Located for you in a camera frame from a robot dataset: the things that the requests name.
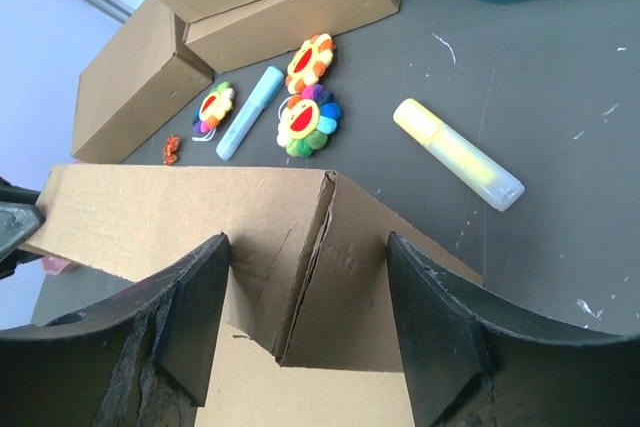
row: flower plush keychain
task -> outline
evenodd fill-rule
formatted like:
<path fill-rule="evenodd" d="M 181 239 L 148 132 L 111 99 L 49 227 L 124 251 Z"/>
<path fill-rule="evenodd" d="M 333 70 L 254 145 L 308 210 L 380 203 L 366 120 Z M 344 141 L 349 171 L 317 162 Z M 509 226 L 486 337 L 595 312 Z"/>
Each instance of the flower plush keychain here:
<path fill-rule="evenodd" d="M 325 146 L 341 115 L 331 92 L 320 84 L 310 85 L 280 106 L 276 142 L 291 157 L 309 157 Z"/>
<path fill-rule="evenodd" d="M 209 142 L 216 133 L 216 128 L 224 116 L 233 108 L 235 91 L 229 82 L 216 85 L 202 101 L 193 119 L 193 130 L 203 137 L 191 137 L 195 142 Z"/>
<path fill-rule="evenodd" d="M 333 40 L 329 34 L 305 40 L 287 67 L 285 84 L 290 94 L 299 94 L 317 84 L 333 60 Z"/>

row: green petal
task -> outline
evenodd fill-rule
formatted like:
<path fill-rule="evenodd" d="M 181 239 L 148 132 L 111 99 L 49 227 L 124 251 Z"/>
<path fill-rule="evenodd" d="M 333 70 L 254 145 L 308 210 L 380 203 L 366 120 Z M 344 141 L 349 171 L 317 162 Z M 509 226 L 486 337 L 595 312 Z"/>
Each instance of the green petal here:
<path fill-rule="evenodd" d="M 222 92 L 224 89 L 228 89 L 231 87 L 229 82 L 222 82 L 221 84 L 216 85 L 216 88 L 213 89 L 214 92 Z"/>
<path fill-rule="evenodd" d="M 298 145 L 296 145 L 296 150 L 298 151 L 298 155 L 300 157 L 309 157 L 313 154 L 313 149 L 307 144 L 305 139 L 298 141 Z"/>
<path fill-rule="evenodd" d="M 319 130 L 314 130 L 304 138 L 305 142 L 309 144 L 309 147 L 311 147 L 313 150 L 320 150 L 325 146 L 328 139 L 329 137 L 327 136 L 327 134 L 323 134 Z"/>
<path fill-rule="evenodd" d="M 297 140 L 290 140 L 287 146 L 285 147 L 287 154 L 289 154 L 291 157 L 298 157 L 297 146 L 298 146 Z"/>

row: light blue highlighter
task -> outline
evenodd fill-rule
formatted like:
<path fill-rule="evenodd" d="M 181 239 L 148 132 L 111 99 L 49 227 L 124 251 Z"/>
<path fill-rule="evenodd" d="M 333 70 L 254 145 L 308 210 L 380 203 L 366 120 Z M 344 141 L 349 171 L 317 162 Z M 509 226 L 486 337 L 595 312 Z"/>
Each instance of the light blue highlighter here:
<path fill-rule="evenodd" d="M 218 143 L 218 157 L 222 160 L 231 158 L 260 113 L 267 108 L 283 85 L 284 74 L 273 66 L 268 67 Z"/>

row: blue petal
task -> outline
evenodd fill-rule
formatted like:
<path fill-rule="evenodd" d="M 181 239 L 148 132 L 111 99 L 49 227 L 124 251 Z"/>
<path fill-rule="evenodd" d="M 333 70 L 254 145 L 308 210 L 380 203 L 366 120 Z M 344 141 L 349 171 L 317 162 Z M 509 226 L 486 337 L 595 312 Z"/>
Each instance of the blue petal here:
<path fill-rule="evenodd" d="M 322 105 L 322 104 L 328 104 L 329 102 L 333 102 L 334 100 L 335 99 L 333 97 L 333 94 L 328 90 L 325 90 L 322 94 L 320 94 L 320 97 L 318 97 L 316 102 L 318 105 Z"/>
<path fill-rule="evenodd" d="M 327 135 L 333 134 L 337 128 L 338 123 L 334 119 L 324 116 L 321 116 L 320 119 L 318 119 L 318 125 L 316 125 L 316 129 Z"/>
<path fill-rule="evenodd" d="M 340 110 L 340 106 L 338 104 L 336 104 L 335 102 L 331 102 L 320 107 L 320 115 L 337 120 L 342 115 L 342 111 Z"/>

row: yellow highlighter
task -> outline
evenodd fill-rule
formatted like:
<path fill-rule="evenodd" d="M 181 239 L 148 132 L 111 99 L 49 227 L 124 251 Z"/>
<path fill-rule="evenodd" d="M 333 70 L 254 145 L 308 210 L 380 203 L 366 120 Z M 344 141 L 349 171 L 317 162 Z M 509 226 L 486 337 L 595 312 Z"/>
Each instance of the yellow highlighter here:
<path fill-rule="evenodd" d="M 402 102 L 393 121 L 460 180 L 500 212 L 524 193 L 524 185 L 414 99 Z"/>

